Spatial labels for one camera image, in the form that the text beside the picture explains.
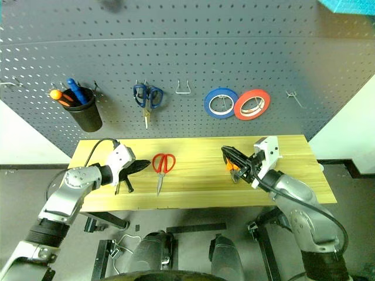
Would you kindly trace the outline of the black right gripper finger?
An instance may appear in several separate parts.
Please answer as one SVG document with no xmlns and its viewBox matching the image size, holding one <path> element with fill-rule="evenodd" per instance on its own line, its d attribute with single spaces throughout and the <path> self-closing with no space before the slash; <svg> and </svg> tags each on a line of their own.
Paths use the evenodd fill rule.
<svg viewBox="0 0 375 281">
<path fill-rule="evenodd" d="M 251 169 L 232 169 L 231 179 L 233 182 L 239 182 L 241 179 L 245 182 L 251 181 Z"/>
<path fill-rule="evenodd" d="M 250 158 L 245 154 L 241 153 L 235 147 L 232 146 L 222 146 L 221 152 L 223 155 L 223 160 L 225 164 L 228 162 L 236 165 L 237 167 L 244 167 L 249 165 Z"/>
</svg>

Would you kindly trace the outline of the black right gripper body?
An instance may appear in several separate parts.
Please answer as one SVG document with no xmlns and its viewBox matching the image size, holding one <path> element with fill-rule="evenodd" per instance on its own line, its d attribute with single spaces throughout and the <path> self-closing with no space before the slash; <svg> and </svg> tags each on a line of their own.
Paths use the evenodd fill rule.
<svg viewBox="0 0 375 281">
<path fill-rule="evenodd" d="M 250 156 L 245 156 L 245 163 L 248 166 L 246 172 L 246 182 L 252 183 L 255 179 L 260 177 L 259 172 L 262 168 L 262 161 L 265 160 L 264 151 L 253 153 Z"/>
</svg>

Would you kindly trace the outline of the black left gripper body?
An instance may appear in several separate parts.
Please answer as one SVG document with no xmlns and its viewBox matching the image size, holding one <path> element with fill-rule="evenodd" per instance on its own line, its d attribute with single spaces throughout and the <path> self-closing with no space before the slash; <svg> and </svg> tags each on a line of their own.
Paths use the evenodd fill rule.
<svg viewBox="0 0 375 281">
<path fill-rule="evenodd" d="M 123 168 L 119 173 L 119 181 L 124 181 L 125 183 L 130 183 L 128 176 L 132 174 L 132 165 Z"/>
</svg>

